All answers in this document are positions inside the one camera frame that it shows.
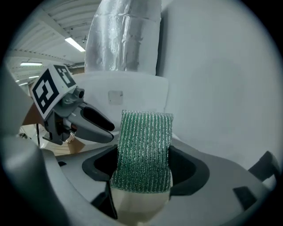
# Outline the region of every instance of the metal rod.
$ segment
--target metal rod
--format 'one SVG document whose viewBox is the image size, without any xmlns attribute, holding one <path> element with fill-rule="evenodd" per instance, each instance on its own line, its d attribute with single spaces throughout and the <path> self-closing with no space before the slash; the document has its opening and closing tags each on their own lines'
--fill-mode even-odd
<svg viewBox="0 0 283 226">
<path fill-rule="evenodd" d="M 36 124 L 36 134 L 37 134 L 37 143 L 38 143 L 38 148 L 40 149 L 40 141 L 39 141 L 39 127 L 38 127 L 38 124 Z"/>
</svg>

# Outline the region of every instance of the ceiling light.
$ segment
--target ceiling light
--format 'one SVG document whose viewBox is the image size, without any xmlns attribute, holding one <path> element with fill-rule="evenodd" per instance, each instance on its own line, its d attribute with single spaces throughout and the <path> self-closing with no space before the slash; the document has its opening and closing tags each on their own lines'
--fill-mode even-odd
<svg viewBox="0 0 283 226">
<path fill-rule="evenodd" d="M 41 66 L 42 63 L 39 62 L 22 62 L 21 66 Z"/>
<path fill-rule="evenodd" d="M 34 79 L 34 78 L 38 78 L 39 77 L 39 75 L 38 76 L 32 76 L 32 77 L 29 77 L 29 79 Z"/>
<path fill-rule="evenodd" d="M 73 47 L 80 50 L 81 52 L 85 52 L 84 48 L 81 47 L 79 44 L 77 44 L 76 41 L 73 40 L 72 38 L 66 38 L 65 41 L 70 43 Z"/>
<path fill-rule="evenodd" d="M 19 86 L 27 85 L 27 83 L 20 84 Z"/>
</svg>

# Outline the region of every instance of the green scrubbing pad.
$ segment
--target green scrubbing pad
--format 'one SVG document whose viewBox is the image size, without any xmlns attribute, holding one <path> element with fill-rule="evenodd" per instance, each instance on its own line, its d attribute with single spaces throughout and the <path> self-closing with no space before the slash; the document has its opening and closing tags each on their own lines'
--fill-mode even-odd
<svg viewBox="0 0 283 226">
<path fill-rule="evenodd" d="M 135 193 L 170 190 L 168 148 L 173 115 L 123 111 L 118 143 L 118 165 L 111 187 Z"/>
</svg>

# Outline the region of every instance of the ceiling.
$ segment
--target ceiling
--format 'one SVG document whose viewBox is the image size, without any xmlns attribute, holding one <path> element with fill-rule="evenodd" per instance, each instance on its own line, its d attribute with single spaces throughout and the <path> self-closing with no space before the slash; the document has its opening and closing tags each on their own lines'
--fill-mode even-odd
<svg viewBox="0 0 283 226">
<path fill-rule="evenodd" d="M 101 0 L 46 0 L 27 19 L 8 49 L 6 63 L 15 80 L 31 83 L 51 63 L 84 62 L 80 52 L 65 41 L 72 37 L 84 49 L 92 18 Z M 20 66 L 21 62 L 42 66 Z"/>
</svg>

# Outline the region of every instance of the silver insulated pipe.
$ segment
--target silver insulated pipe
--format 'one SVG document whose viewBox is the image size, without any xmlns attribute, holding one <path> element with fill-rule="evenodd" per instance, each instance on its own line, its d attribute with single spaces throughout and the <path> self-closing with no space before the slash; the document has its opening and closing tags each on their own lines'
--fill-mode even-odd
<svg viewBox="0 0 283 226">
<path fill-rule="evenodd" d="M 161 0 L 102 0 L 92 20 L 85 72 L 156 74 Z"/>
</svg>

